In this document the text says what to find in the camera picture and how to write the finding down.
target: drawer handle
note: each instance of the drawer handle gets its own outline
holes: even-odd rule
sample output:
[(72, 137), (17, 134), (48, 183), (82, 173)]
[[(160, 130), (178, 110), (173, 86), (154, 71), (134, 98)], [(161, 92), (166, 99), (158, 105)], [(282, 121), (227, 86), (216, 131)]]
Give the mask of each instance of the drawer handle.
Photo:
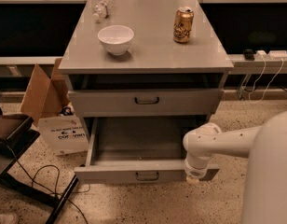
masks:
[(137, 97), (134, 98), (134, 102), (137, 104), (137, 105), (155, 105), (155, 104), (158, 104), (160, 101), (159, 97), (156, 97), (155, 100), (140, 100), (138, 99)]
[(135, 176), (136, 176), (136, 180), (137, 180), (137, 181), (141, 181), (141, 182), (151, 182), (151, 181), (157, 181), (157, 180), (159, 180), (160, 174), (159, 174), (159, 172), (156, 172), (156, 176), (155, 176), (155, 177), (149, 177), (149, 178), (147, 178), (147, 177), (143, 177), (143, 176), (140, 177), (139, 173), (136, 172)]

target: white cable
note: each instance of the white cable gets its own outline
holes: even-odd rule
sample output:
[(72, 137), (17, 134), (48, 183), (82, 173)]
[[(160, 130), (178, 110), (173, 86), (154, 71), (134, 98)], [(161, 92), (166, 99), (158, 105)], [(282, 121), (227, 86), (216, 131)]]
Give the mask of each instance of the white cable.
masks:
[(255, 82), (253, 83), (253, 90), (248, 94), (248, 100), (249, 100), (250, 103), (256, 103), (256, 102), (253, 102), (253, 101), (251, 100), (251, 97), (250, 97), (250, 96), (251, 96), (251, 94), (255, 91), (255, 84), (256, 84), (256, 82), (261, 78), (261, 76), (264, 74), (264, 72), (265, 72), (265, 70), (266, 70), (266, 66), (267, 66), (266, 60), (264, 59), (263, 55), (260, 54), (260, 56), (261, 56), (262, 60), (264, 61), (264, 68), (263, 68), (263, 70), (262, 70), (261, 75), (260, 75), (260, 76), (258, 77), (258, 79), (256, 79)]
[(265, 62), (264, 70), (263, 70), (262, 74), (260, 75), (260, 77), (259, 77), (258, 79), (256, 79), (255, 82), (254, 82), (254, 84), (253, 84), (253, 91), (251, 91), (251, 92), (249, 93), (249, 96), (248, 96), (248, 97), (249, 97), (249, 102), (251, 102), (251, 103), (258, 103), (258, 102), (260, 102), (260, 101), (262, 101), (262, 100), (264, 99), (268, 87), (269, 87), (270, 84), (273, 82), (274, 78), (280, 73), (282, 67), (284, 66), (284, 60), (283, 60), (282, 58), (281, 58), (281, 60), (282, 60), (281, 67), (280, 67), (280, 69), (277, 71), (277, 73), (274, 75), (274, 77), (270, 80), (270, 82), (268, 82), (268, 84), (267, 84), (267, 86), (266, 86), (266, 88), (265, 88), (265, 90), (264, 90), (264, 92), (263, 92), (262, 98), (261, 98), (260, 100), (257, 100), (257, 101), (252, 101), (252, 100), (250, 99), (250, 95), (254, 92), (255, 82), (263, 75), (264, 70), (265, 70), (265, 68), (266, 68), (266, 61), (264, 60), (264, 62)]

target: speckled floor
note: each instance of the speckled floor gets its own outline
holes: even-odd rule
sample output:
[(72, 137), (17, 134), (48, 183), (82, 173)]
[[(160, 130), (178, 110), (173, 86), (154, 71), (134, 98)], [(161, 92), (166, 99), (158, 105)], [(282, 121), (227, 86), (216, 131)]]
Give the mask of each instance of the speckled floor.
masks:
[[(5, 114), (20, 112), (20, 103), (1, 99)], [(253, 127), (287, 110), (287, 94), (284, 99), (270, 99), (253, 104), (239, 101), (234, 95), (225, 95), (211, 121), (223, 131)], [(55, 156), (40, 136), (20, 158), (20, 163), (30, 175), (47, 164), (59, 167), (61, 174), (58, 192), (62, 192), (74, 175), (74, 168), (83, 164), (86, 153)], [(221, 170), (211, 182), (197, 185), (184, 183), (131, 184), (131, 185), (78, 185), (70, 200), (85, 215), (88, 223), (223, 223), (236, 224), (240, 220), (242, 195), (247, 160), (216, 155), (212, 163)], [(9, 171), (21, 182), (31, 185), (30, 179), (15, 164)], [(44, 169), (37, 181), (54, 189), (57, 172)], [(45, 223), (51, 208), (27, 197), (0, 187), (0, 213), (16, 212), (20, 223)], [(67, 203), (56, 223), (86, 223), (78, 210)]]

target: cardboard box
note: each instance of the cardboard box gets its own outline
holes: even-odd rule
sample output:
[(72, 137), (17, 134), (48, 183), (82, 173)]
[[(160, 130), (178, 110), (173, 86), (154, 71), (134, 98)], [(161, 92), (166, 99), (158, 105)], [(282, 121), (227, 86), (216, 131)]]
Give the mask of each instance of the cardboard box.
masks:
[(36, 64), (29, 85), (23, 97), (20, 111), (31, 116), (44, 140), (56, 155), (87, 151), (89, 142), (80, 119), (76, 115), (59, 116), (68, 105), (67, 87), (55, 63), (51, 79)]

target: soda can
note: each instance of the soda can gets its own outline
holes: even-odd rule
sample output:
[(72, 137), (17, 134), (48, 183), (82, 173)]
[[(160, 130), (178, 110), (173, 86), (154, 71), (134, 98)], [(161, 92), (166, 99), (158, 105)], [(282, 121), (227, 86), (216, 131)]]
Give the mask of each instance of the soda can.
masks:
[(174, 19), (173, 40), (185, 43), (190, 38), (194, 13), (190, 7), (180, 7)]

